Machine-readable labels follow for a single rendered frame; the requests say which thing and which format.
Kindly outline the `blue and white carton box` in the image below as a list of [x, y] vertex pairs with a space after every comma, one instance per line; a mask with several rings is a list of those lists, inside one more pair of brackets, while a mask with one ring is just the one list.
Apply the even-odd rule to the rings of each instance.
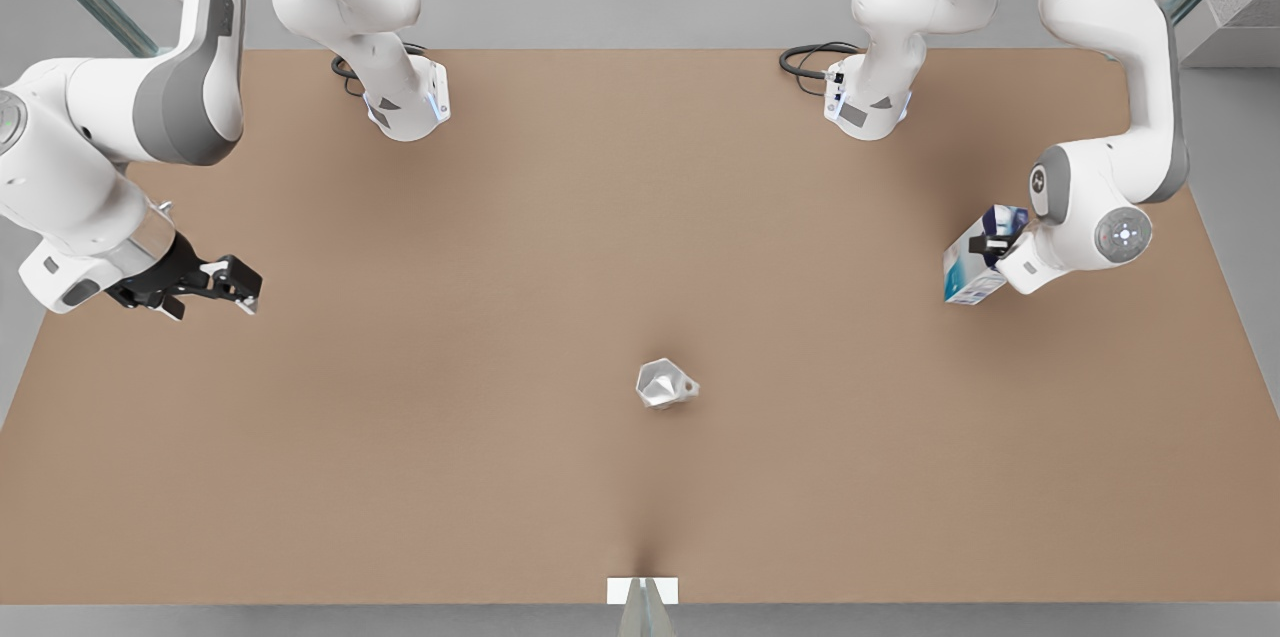
[[1006, 285], [996, 269], [984, 269], [977, 255], [969, 255], [966, 239], [974, 232], [1011, 233], [1025, 230], [1030, 223], [1028, 208], [992, 205], [978, 221], [952, 242], [943, 253], [943, 299], [952, 304], [978, 304]]

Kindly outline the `white faceted cup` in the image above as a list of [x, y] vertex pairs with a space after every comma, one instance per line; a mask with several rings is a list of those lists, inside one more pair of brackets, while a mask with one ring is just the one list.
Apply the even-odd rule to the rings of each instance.
[[686, 403], [699, 391], [699, 382], [668, 358], [641, 365], [637, 374], [636, 394], [648, 409], [660, 411]]

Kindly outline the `white post foot plate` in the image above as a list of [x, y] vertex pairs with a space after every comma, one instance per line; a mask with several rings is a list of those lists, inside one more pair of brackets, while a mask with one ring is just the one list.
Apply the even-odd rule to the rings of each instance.
[[653, 592], [666, 605], [678, 604], [678, 578], [677, 577], [608, 577], [605, 579], [605, 602], [609, 605], [625, 605], [632, 582], [653, 582]]

